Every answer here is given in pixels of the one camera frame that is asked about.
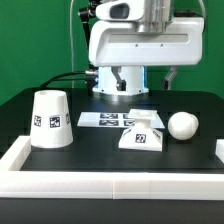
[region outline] white card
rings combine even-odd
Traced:
[[[82,112],[78,121],[79,127],[108,127],[108,128],[128,128],[134,126],[134,119],[128,118],[128,113],[94,113]],[[151,121],[152,128],[164,129],[164,125],[159,115]]]

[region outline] green wall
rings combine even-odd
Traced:
[[[75,1],[76,70],[88,66],[84,35],[77,17],[77,9],[87,2]],[[181,67],[173,89],[209,91],[224,98],[224,1],[205,0],[205,4],[208,25],[203,59],[197,66]],[[197,0],[176,0],[176,8],[200,12]],[[0,104],[25,88],[39,86],[52,76],[71,71],[69,9],[70,0],[0,1]],[[149,68],[149,87],[159,89],[166,72],[167,68]]]

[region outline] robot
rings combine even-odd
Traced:
[[[170,89],[178,66],[196,65],[202,57],[204,18],[192,12],[175,15],[175,0],[90,1],[80,10],[90,63],[98,70],[96,97],[130,101],[148,93],[147,66],[169,66],[163,83]]]

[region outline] metal bracket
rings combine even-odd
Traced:
[[[170,71],[168,72],[168,74],[165,76],[165,78],[162,81],[163,90],[171,90],[172,81],[176,77],[177,73],[178,73],[178,67],[172,66],[170,68]]]
[[[115,79],[117,80],[117,90],[118,91],[126,91],[126,81],[122,80],[119,73],[121,72],[121,67],[112,67],[111,71],[115,77]]]

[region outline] black tabletop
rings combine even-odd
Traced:
[[[224,101],[211,93],[151,91],[146,99],[115,103],[67,92],[74,141],[57,150],[32,147],[22,170],[223,173],[215,156],[223,138]],[[0,156],[19,135],[29,135],[33,95],[26,89],[0,107]],[[127,113],[157,110],[165,129],[162,152],[119,149],[124,129],[77,127],[81,112]],[[169,118],[185,111],[197,116],[199,129],[188,141],[175,140]],[[1,223],[222,223],[224,202],[165,200],[0,199]]]

